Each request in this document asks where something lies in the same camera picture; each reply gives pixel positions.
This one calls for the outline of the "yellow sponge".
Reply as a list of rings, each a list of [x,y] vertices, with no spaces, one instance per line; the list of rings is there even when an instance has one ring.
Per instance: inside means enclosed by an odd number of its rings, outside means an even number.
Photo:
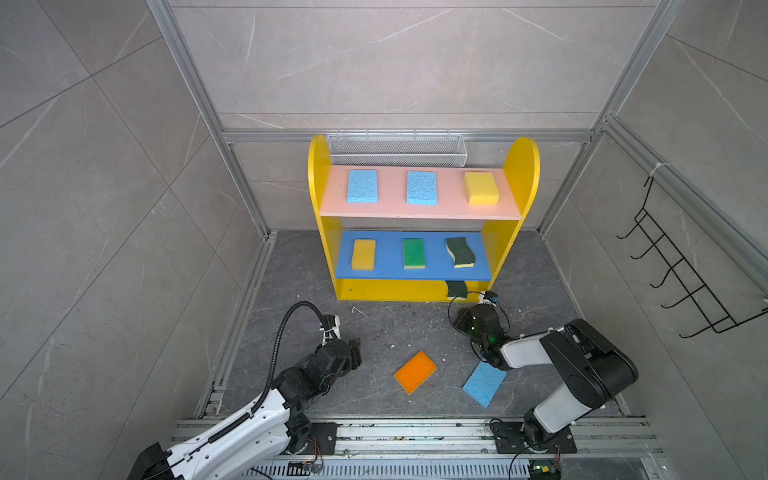
[[[491,172],[465,173],[464,187],[471,206],[493,206],[500,200],[500,192]]]
[[[350,267],[354,271],[372,271],[375,268],[376,241],[355,239],[353,242]]]

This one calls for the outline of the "bright green sponge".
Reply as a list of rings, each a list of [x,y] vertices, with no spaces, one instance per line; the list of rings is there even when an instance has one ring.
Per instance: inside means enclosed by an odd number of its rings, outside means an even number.
[[[426,268],[426,252],[422,238],[406,238],[402,243],[403,268],[416,270]]]

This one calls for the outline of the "dark green sponge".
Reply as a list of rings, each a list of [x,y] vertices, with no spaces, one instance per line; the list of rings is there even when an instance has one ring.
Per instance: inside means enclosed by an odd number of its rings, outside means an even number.
[[[445,284],[447,287],[446,298],[448,300],[466,299],[468,297],[469,290],[464,281],[447,280]]]
[[[455,268],[471,268],[475,265],[475,253],[465,236],[447,238],[445,244]]]

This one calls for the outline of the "blue sponge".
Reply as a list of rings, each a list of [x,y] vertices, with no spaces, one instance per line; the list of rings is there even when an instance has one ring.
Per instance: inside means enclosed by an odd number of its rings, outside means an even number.
[[[350,170],[348,172],[347,202],[350,204],[377,203],[378,200],[377,171],[373,169]]]
[[[409,205],[435,206],[438,203],[437,174],[409,171],[406,201]]]
[[[507,372],[480,362],[462,390],[481,407],[487,409],[507,376]]]

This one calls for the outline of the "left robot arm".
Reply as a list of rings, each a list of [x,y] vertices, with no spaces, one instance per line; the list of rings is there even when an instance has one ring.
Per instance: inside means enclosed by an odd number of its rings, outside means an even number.
[[[310,439],[304,413],[339,378],[362,363],[360,342],[332,338],[301,364],[280,373],[253,402],[190,439],[144,449],[130,479],[233,479],[261,460],[298,453]]]

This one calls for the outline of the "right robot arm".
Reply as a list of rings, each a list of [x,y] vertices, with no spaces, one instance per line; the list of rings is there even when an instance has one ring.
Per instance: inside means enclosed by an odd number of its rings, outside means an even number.
[[[543,452],[556,446],[570,425],[639,379],[633,361],[583,319],[533,335],[511,337],[500,318],[506,312],[489,300],[463,307],[450,318],[469,338],[481,362],[500,372],[551,366],[561,384],[516,424],[521,446]]]

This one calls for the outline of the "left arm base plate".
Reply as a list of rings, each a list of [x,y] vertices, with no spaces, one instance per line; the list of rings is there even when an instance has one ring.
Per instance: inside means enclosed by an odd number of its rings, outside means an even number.
[[[311,426],[310,436],[301,455],[315,456],[315,447],[319,448],[319,454],[323,456],[333,455],[337,443],[339,424],[333,422],[315,422]]]

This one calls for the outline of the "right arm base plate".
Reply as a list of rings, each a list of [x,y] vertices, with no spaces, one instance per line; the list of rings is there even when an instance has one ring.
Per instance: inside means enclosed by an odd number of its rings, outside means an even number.
[[[541,453],[574,454],[577,447],[569,427],[557,433],[540,429],[535,422],[503,421],[493,418],[488,422],[496,450],[499,454]]]

